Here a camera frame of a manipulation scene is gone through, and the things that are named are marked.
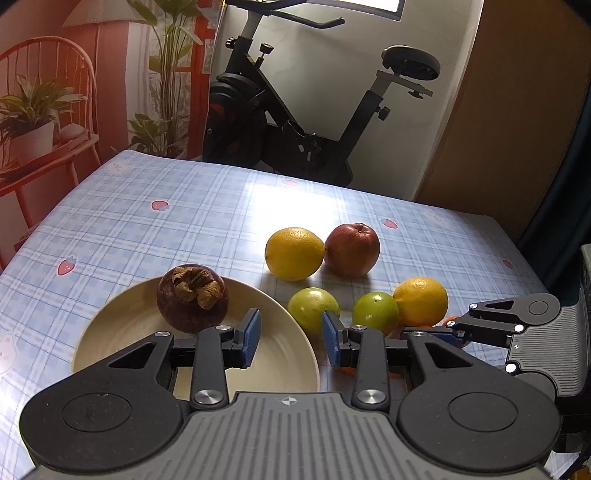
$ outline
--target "red apple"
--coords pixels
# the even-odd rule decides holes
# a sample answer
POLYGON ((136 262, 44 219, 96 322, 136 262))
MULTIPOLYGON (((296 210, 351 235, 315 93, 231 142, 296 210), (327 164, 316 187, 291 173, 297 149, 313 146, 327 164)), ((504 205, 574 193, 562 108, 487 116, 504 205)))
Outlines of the red apple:
POLYGON ((379 238, 364 223, 339 225, 324 244, 326 266, 339 277, 363 277, 378 261, 379 238))

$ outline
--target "potted plant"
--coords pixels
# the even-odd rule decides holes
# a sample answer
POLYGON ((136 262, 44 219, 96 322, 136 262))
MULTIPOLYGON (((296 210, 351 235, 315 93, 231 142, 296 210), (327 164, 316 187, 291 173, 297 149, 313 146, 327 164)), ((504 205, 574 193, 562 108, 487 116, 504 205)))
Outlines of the potted plant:
POLYGON ((0 96, 0 147, 11 141, 11 153, 21 165, 53 149, 53 131, 59 114, 71 112, 72 104, 86 100, 58 79, 32 85, 17 75, 19 95, 0 96))

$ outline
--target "plaid tablecloth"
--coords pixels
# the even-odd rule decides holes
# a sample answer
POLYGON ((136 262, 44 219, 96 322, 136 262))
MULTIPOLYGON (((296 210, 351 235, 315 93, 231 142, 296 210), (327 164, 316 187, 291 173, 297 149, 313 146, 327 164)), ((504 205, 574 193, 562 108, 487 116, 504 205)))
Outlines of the plaid tablecloth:
MULTIPOLYGON (((244 281, 286 304, 297 290, 329 290, 345 322, 355 300, 390 292, 415 276, 439 280, 448 315, 479 300, 544 291, 505 232, 491 218, 260 171, 155 158, 126 151, 76 187, 43 220, 0 275, 0 466, 2 479, 32 467, 18 418, 37 391, 70 373, 74 349, 96 312, 123 289, 194 262, 244 281), (264 248, 285 227, 321 238, 341 223, 376 230, 381 255, 367 280, 321 268, 286 283, 269 274, 264 248)), ((319 359, 322 389, 345 382, 319 359)), ((467 350, 502 364, 503 349, 467 350)), ((552 456, 547 467, 559 471, 552 456)))

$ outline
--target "mangosteen calyx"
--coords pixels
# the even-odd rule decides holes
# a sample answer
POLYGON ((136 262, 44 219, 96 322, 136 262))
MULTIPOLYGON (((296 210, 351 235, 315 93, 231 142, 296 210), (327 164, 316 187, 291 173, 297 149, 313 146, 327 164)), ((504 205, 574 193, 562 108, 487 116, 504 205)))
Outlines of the mangosteen calyx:
POLYGON ((210 310, 222 295, 222 288, 207 270, 200 267, 177 267, 171 276, 174 294, 182 301, 197 300, 197 304, 210 310))

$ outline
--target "cream plate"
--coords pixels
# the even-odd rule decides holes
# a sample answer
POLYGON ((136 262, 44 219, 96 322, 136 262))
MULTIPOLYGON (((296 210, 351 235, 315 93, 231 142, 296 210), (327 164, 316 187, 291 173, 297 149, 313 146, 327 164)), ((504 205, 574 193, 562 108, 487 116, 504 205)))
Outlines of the cream plate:
MULTIPOLYGON (((223 323, 236 326, 251 307, 261 311, 262 332, 252 366, 226 370, 228 391, 316 392, 320 389, 318 364, 310 342, 296 321, 269 295, 245 283, 223 278, 228 288, 229 308, 223 323)), ((73 372, 82 370, 132 343, 161 330, 176 337, 191 337, 173 329, 156 306, 160 277, 139 283, 107 303, 89 323, 72 362, 73 372)), ((190 367, 178 369, 174 396, 189 397, 190 367)))

